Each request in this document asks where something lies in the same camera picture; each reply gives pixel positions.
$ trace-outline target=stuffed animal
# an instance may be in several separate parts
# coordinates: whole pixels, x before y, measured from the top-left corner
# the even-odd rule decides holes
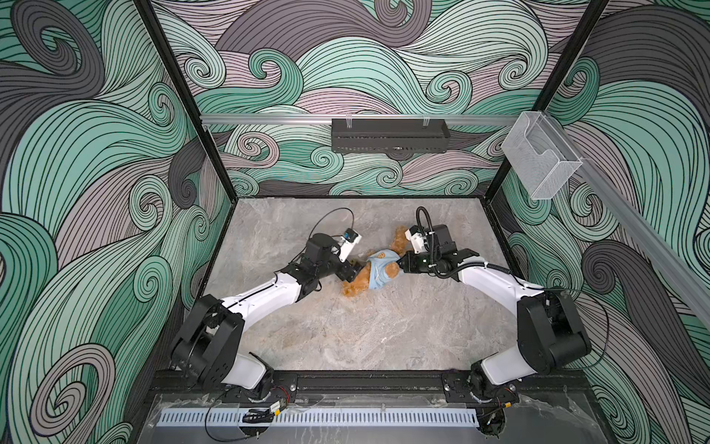
[[[357,296],[368,289],[378,289],[400,275],[401,270],[397,260],[404,256],[407,249],[406,227],[397,227],[395,239],[389,249],[370,254],[367,264],[360,270],[352,282],[343,282],[343,294],[347,297]]]

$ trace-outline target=brown plush toy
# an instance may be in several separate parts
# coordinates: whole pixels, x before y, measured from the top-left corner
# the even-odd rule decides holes
[[[407,250],[408,241],[407,237],[405,236],[406,232],[406,227],[397,227],[397,229],[395,230],[395,239],[392,241],[389,247],[390,250],[394,251],[400,257],[404,256],[404,253]],[[375,254],[375,251],[371,251],[368,256],[371,256],[372,254]],[[352,282],[344,281],[343,294],[350,298],[353,296],[357,296],[358,294],[370,288],[371,269],[372,263],[368,261],[367,265],[365,265],[365,267],[360,270],[360,273],[355,276],[355,279]],[[395,278],[400,273],[400,267],[399,265],[397,265],[396,262],[390,262],[385,266],[385,273],[387,273],[387,276],[389,276],[390,278]]]

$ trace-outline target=stone-textured surface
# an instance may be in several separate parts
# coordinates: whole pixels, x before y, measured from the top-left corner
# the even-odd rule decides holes
[[[273,277],[304,247],[315,222],[334,208],[355,213],[364,238],[354,256],[387,248],[398,225],[416,223],[424,205],[453,240],[506,266],[478,199],[243,199],[224,238],[206,293],[232,296]],[[340,234],[338,211],[316,230]],[[382,290],[342,295],[335,276],[323,289],[267,316],[244,333],[242,353],[276,369],[467,369],[515,344],[515,317],[482,292],[425,275],[400,275]]]

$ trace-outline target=patterned wallpaper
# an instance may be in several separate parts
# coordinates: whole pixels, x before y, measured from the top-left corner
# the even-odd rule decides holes
[[[655,3],[599,21],[550,112],[710,287],[710,2]],[[710,334],[594,191],[574,176],[533,202],[511,173],[494,203],[531,281],[589,294],[578,367],[604,345],[591,298],[609,312],[585,372],[619,442],[707,443]]]
[[[636,4],[642,0],[625,1]],[[588,1],[154,0],[204,113],[518,114]],[[328,126],[218,125],[240,195],[480,195],[507,129],[443,154],[334,154]]]
[[[229,201],[132,0],[0,2],[0,434],[128,440]]]

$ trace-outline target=white mesh basket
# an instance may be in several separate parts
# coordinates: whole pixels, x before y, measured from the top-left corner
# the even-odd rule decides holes
[[[542,112],[521,113],[502,148],[533,200],[552,199],[581,166],[564,129]]]

